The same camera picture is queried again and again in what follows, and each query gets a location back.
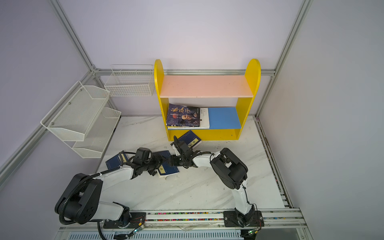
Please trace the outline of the navy book yellow label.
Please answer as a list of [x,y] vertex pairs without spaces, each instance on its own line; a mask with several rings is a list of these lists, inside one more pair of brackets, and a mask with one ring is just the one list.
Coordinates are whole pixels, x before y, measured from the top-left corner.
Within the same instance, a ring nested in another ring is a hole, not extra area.
[[167,177],[176,175],[180,172],[178,167],[170,165],[171,154],[169,151],[155,152],[154,156],[161,157],[163,160],[162,164],[158,168],[158,176],[160,178],[166,179]]

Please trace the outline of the navy bagua book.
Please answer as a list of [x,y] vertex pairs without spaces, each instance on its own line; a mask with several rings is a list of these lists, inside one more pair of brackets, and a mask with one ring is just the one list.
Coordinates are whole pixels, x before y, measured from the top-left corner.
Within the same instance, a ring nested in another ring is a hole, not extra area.
[[202,142],[202,140],[191,130],[178,138],[178,141],[179,143],[184,142],[181,144],[182,149],[186,149],[186,146],[188,146],[188,148],[196,147]]

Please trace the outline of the purple illustrated book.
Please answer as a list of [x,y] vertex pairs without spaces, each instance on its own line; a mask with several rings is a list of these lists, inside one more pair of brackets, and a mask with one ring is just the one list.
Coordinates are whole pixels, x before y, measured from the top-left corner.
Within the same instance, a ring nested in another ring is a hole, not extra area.
[[166,124],[168,127],[199,127],[200,108],[169,104]]

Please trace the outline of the white book brown bars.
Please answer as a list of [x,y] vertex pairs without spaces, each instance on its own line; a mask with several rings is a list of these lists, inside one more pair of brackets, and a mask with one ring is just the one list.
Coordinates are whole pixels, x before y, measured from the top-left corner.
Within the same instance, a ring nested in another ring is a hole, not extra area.
[[168,127],[167,126],[167,128],[170,130],[209,129],[210,128],[209,109],[200,108],[200,126],[199,127]]

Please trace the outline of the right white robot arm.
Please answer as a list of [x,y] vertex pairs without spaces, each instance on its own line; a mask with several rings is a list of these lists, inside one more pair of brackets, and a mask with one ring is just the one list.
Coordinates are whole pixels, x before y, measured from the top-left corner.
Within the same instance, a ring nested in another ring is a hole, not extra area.
[[211,168],[224,185],[231,189],[235,200],[235,224],[247,227],[257,216],[257,207],[251,204],[247,195],[248,167],[230,149],[219,152],[194,151],[185,142],[174,137],[175,155],[170,157],[170,165],[188,168]]

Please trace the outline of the navy book under left arm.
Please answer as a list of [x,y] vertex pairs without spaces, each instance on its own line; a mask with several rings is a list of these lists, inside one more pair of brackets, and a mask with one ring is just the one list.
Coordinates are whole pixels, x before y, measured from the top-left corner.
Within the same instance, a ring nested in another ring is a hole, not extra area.
[[130,154],[129,152],[122,151],[117,155],[115,155],[114,157],[112,157],[111,159],[107,160],[106,161],[107,169],[112,170],[126,164],[129,160],[129,154]]

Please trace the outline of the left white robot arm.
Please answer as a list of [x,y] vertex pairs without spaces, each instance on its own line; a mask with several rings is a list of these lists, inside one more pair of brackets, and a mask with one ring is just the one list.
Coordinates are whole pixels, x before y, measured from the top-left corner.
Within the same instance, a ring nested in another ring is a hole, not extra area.
[[115,221],[120,228],[132,221],[130,208],[117,203],[101,201],[102,193],[118,183],[132,180],[144,172],[157,174],[167,158],[147,148],[136,152],[121,151],[107,161],[108,169],[93,175],[76,174],[55,206],[63,225]]

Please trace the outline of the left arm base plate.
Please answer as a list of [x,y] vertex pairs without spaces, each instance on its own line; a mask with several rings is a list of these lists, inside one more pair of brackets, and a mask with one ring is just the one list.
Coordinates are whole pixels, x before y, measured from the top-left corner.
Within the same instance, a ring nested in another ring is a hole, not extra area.
[[145,212],[130,212],[124,214],[119,220],[105,221],[104,229],[136,229],[139,225],[144,225],[146,221],[147,213]]

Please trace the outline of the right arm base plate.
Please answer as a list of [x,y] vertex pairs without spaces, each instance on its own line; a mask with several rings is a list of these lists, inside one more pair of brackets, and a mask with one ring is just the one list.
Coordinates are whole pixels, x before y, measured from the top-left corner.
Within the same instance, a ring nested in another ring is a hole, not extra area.
[[264,227],[264,218],[261,211],[250,210],[246,215],[243,215],[237,210],[224,211],[225,227]]

